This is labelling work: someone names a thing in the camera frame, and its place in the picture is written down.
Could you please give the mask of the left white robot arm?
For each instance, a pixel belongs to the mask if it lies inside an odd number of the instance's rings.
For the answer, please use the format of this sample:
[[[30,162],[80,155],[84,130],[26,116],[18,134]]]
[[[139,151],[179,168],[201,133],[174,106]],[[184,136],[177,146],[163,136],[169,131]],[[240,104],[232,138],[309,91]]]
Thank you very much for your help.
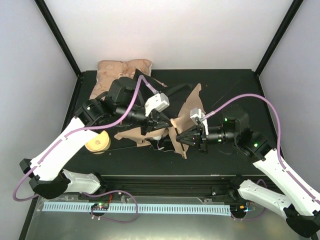
[[[169,105],[167,95],[156,90],[144,75],[138,80],[129,77],[114,80],[108,91],[82,105],[46,150],[20,162],[24,178],[30,178],[32,191],[45,199],[64,193],[84,193],[103,199],[108,188],[99,174],[71,172],[64,166],[86,143],[122,121],[139,125],[143,135],[168,127],[170,121],[162,112]]]

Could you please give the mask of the beige fabric pet tent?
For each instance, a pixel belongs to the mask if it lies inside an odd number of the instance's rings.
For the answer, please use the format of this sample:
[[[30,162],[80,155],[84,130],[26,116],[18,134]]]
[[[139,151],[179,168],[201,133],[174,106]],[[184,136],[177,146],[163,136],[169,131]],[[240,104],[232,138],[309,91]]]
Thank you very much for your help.
[[[169,118],[171,126],[148,132],[146,135],[141,134],[141,127],[132,127],[119,131],[114,138],[131,140],[137,147],[152,145],[155,148],[159,145],[162,151],[173,151],[186,159],[189,146],[177,142],[176,137],[195,125],[190,118],[191,110],[195,108],[204,110],[200,98],[202,85],[183,82],[167,86],[151,76],[146,75],[145,78],[156,90],[168,96],[170,105],[163,110],[163,113]]]

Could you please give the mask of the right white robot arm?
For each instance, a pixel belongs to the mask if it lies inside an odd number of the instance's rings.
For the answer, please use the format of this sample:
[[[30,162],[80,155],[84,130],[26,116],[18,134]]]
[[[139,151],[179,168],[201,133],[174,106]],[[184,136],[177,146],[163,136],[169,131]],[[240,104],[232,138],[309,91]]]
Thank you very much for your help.
[[[220,126],[208,126],[204,113],[190,112],[194,126],[180,133],[176,141],[196,147],[202,153],[209,144],[232,143],[242,158],[263,172],[281,190],[274,192],[237,175],[227,189],[228,198],[258,203],[285,219],[287,225],[304,238],[313,238],[320,230],[320,194],[307,184],[271,146],[266,137],[249,128],[249,115],[238,105],[221,113]]]

